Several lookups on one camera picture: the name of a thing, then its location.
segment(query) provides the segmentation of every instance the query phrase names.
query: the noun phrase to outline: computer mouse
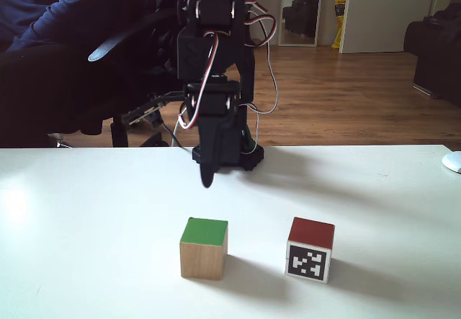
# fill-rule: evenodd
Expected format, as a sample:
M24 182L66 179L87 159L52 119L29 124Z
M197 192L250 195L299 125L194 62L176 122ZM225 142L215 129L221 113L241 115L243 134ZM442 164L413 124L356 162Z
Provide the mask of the computer mouse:
M461 174L461 152L449 153L442 162L448 169Z

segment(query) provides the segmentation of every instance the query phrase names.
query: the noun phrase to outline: cube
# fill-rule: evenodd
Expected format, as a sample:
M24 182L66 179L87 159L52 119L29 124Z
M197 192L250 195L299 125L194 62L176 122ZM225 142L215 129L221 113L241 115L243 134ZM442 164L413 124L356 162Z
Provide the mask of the cube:
M287 242L285 274L328 282L334 225L295 217Z
M189 218L179 250L182 277L221 280L228 254L228 222Z

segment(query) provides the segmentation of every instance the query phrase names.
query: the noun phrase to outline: table surface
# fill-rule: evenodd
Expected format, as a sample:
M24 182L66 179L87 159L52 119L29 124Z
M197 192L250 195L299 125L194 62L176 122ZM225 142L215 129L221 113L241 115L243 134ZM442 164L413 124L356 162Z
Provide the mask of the table surface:
M267 148L204 189L178 148L0 150L0 318L459 319L448 152ZM328 284L284 275L294 216L336 225ZM229 221L223 281L180 277L188 217Z

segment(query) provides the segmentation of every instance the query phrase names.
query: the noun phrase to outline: white door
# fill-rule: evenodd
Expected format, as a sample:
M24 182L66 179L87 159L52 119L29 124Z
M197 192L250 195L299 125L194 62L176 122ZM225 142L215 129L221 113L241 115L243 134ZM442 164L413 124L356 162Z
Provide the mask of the white door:
M347 0L341 53L403 51L408 25L429 15L431 0Z

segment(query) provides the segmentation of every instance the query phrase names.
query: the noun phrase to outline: person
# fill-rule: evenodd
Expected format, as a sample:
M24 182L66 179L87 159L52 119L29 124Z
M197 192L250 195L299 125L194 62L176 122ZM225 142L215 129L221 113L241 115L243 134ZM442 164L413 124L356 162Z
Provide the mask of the person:
M52 147L76 116L124 94L123 77L87 58L139 18L144 0L0 0L0 148Z

